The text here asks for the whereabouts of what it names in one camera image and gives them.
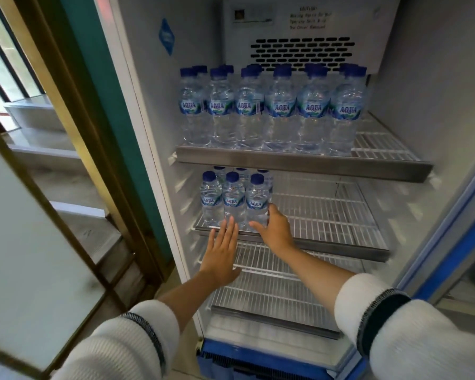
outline person's left hand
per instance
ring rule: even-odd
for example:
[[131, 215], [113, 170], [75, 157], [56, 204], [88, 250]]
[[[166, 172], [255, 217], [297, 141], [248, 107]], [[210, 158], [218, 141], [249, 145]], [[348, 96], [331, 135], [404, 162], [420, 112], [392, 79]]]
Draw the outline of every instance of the person's left hand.
[[208, 248], [201, 263], [201, 274], [207, 274], [215, 285], [223, 287], [233, 282], [241, 273], [241, 268], [233, 269], [236, 246], [238, 244], [239, 227], [230, 217], [229, 224], [223, 220], [218, 236], [213, 228], [209, 234]]

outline knit sweater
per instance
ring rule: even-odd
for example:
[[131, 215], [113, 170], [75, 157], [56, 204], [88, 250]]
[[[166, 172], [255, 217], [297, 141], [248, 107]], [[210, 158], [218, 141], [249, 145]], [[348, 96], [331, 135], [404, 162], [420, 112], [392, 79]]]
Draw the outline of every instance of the knit sweater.
[[[475, 379], [475, 335], [370, 274], [357, 274], [343, 285], [335, 318], [379, 380]], [[144, 301], [100, 325], [53, 379], [160, 380], [170, 368], [179, 334], [168, 306]]]

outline blue diamond sticker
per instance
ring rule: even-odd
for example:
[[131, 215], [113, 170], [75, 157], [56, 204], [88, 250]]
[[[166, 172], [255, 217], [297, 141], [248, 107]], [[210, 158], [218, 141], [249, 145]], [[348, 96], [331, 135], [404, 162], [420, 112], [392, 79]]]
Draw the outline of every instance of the blue diamond sticker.
[[164, 46], [169, 56], [173, 54], [174, 48], [174, 33], [171, 31], [171, 27], [167, 23], [166, 19], [162, 19], [162, 25], [160, 26], [160, 31], [158, 32], [158, 38]]

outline hand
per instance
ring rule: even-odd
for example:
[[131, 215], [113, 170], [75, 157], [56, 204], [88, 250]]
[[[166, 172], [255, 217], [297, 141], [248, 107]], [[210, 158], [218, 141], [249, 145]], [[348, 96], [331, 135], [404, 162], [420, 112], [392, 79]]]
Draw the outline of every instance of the hand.
[[226, 225], [227, 221], [223, 220], [216, 239], [215, 228], [211, 230], [208, 248], [199, 270], [199, 273], [207, 274], [210, 280], [214, 280], [217, 288], [233, 282], [241, 273], [241, 268], [232, 269], [238, 244], [239, 227], [234, 223], [232, 216], [227, 229], [225, 229]]
[[269, 204], [269, 221], [267, 227], [256, 221], [249, 224], [260, 233], [266, 245], [279, 257], [284, 251], [296, 248], [290, 233], [289, 220], [278, 210], [274, 204]]

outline floor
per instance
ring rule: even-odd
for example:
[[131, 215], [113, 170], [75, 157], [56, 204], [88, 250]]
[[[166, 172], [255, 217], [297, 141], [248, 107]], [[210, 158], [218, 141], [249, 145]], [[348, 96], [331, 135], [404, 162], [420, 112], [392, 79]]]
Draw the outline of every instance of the floor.
[[[166, 283], [162, 284], [155, 298], [166, 293], [170, 289], [177, 287], [181, 284], [178, 271], [174, 269], [171, 277]], [[169, 373], [168, 380], [195, 380], [205, 379], [199, 371], [199, 365], [196, 359], [196, 345], [198, 342], [198, 336], [196, 327], [193, 321], [186, 326], [185, 330], [180, 336], [178, 353], [173, 361], [171, 372]]]

